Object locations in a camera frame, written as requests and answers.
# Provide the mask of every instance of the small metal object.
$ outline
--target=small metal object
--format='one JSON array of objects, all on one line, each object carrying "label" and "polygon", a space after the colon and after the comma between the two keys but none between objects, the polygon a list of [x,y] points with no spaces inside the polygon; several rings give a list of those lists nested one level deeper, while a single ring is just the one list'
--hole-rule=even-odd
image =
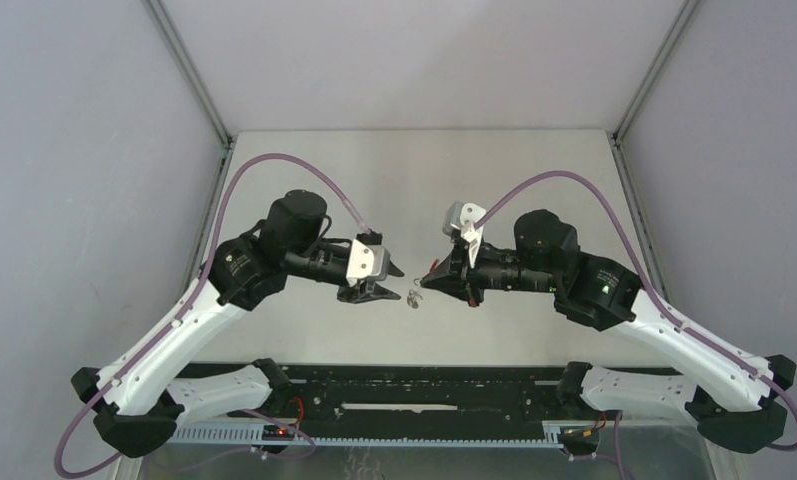
[{"label": "small metal object", "polygon": [[[421,278],[416,278],[413,280],[413,285],[420,286]],[[413,308],[419,308],[419,300],[424,300],[424,297],[421,293],[416,291],[415,289],[410,289],[410,292],[407,294],[407,305]]]}]

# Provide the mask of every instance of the white plastic part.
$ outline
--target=white plastic part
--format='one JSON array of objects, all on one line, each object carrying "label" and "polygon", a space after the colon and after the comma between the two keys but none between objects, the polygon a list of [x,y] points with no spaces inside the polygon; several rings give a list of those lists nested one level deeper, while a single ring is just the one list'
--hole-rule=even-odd
[{"label": "white plastic part", "polygon": [[460,238],[469,244],[469,266],[475,268],[475,260],[483,240],[483,227],[475,228],[475,222],[486,215],[486,209],[474,203],[465,203],[460,211]]},{"label": "white plastic part", "polygon": [[592,367],[581,387],[583,401],[598,411],[624,410],[638,418],[663,418],[696,424],[684,409],[684,404],[692,401],[697,386],[683,375],[664,377]]},{"label": "white plastic part", "polygon": [[227,412],[259,408],[271,394],[268,378],[253,365],[224,375],[174,379],[167,391],[185,407],[177,417],[178,428]]},{"label": "white plastic part", "polygon": [[[686,328],[695,329],[729,352],[742,357],[762,372],[763,376],[772,378],[768,360],[738,349],[665,301],[663,304],[684,322]],[[769,387],[759,379],[751,378],[737,364],[719,352],[695,340],[684,331],[676,330],[675,326],[660,314],[644,290],[637,294],[631,311],[636,314],[636,320],[622,322],[607,332],[629,338],[656,350],[669,361],[669,365],[703,388],[722,408],[731,412],[759,410],[760,398],[769,396]]]},{"label": "white plastic part", "polygon": [[375,272],[374,252],[363,242],[354,239],[351,241],[351,253],[348,256],[348,269],[345,278],[348,285],[354,286],[360,280],[373,276]]},{"label": "white plastic part", "polygon": [[153,407],[169,382],[189,363],[196,353],[228,325],[241,318],[246,311],[232,304],[218,304],[219,293],[210,283],[204,285],[192,309],[182,321],[174,315],[182,302],[198,284],[195,279],[169,312],[123,356],[98,371],[98,388],[132,358],[136,352],[164,326],[176,324],[165,337],[133,366],[112,389],[104,395],[107,403],[118,405],[119,415],[143,415]]}]

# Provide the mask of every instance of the white tabletop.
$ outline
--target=white tabletop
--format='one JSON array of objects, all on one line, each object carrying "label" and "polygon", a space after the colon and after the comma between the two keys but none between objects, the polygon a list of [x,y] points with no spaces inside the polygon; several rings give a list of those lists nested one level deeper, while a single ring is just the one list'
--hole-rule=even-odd
[{"label": "white tabletop", "polygon": [[[307,160],[348,194],[395,263],[407,273],[383,285],[405,297],[414,277],[442,259],[451,244],[441,232],[455,200],[490,207],[527,177],[554,169],[579,173],[610,200],[633,242],[636,234],[622,185],[600,130],[246,132],[239,135],[228,181],[252,157],[282,152]],[[253,167],[236,188],[222,239],[265,218],[272,201],[292,189],[312,190],[328,202],[329,236],[358,229],[331,191],[286,162]],[[574,225],[583,251],[630,267],[613,227],[592,195],[568,179],[526,190],[486,226],[484,238],[513,248],[513,223],[546,208]],[[550,295],[487,292],[480,308],[421,291],[417,310],[404,299],[347,305],[336,287],[289,277],[286,290],[214,339],[197,361],[372,365],[564,365],[572,360],[607,366],[663,365],[653,353],[623,339],[567,321]]]}]

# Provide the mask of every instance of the robotic arm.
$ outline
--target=robotic arm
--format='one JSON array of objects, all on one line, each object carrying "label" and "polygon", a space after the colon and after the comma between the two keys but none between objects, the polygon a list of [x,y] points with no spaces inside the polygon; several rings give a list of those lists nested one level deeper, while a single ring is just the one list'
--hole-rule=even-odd
[{"label": "robotic arm", "polygon": [[[741,453],[754,453],[783,435],[787,411],[760,377],[788,389],[796,368],[790,359],[745,352],[663,301],[682,321],[677,327],[661,314],[636,273],[609,258],[582,252],[575,228],[547,210],[526,213],[516,221],[515,250],[483,241],[483,227],[475,228],[474,223],[485,213],[474,204],[451,207],[443,232],[454,247],[422,278],[422,287],[470,307],[483,302],[485,290],[550,293],[555,310],[569,320],[645,345],[680,372],[664,377],[572,362],[557,388],[564,404],[583,402],[599,411],[682,420],[708,440]],[[759,376],[749,375],[713,345],[756,367]]]},{"label": "robotic arm", "polygon": [[[327,220],[328,227],[321,226]],[[272,203],[251,230],[218,246],[209,281],[181,319],[175,314],[198,286],[191,282],[178,303],[133,348],[101,369],[81,368],[71,379],[88,402],[110,380],[94,406],[101,438],[128,457],[160,447],[177,428],[235,410],[261,408],[275,414],[289,401],[289,380],[271,359],[203,379],[175,379],[219,332],[286,286],[289,275],[339,287],[345,303],[396,300],[377,284],[404,274],[390,261],[377,233],[330,239],[327,204],[295,190]],[[159,334],[164,336],[121,379],[113,376]]]}]

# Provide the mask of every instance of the gray floor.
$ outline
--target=gray floor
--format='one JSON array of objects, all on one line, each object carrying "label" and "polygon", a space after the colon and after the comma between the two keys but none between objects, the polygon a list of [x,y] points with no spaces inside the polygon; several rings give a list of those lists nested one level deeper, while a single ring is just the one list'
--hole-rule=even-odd
[{"label": "gray floor", "polygon": [[[700,437],[692,430],[625,428],[623,458],[636,480],[712,479]],[[145,461],[143,480],[339,479],[339,480],[616,480],[609,462],[569,463],[555,450],[322,448],[290,462],[262,461],[247,453],[219,459],[200,469],[172,474],[159,465],[179,467],[229,449],[224,446],[168,445]],[[602,435],[600,453],[613,453],[612,432]]]}]

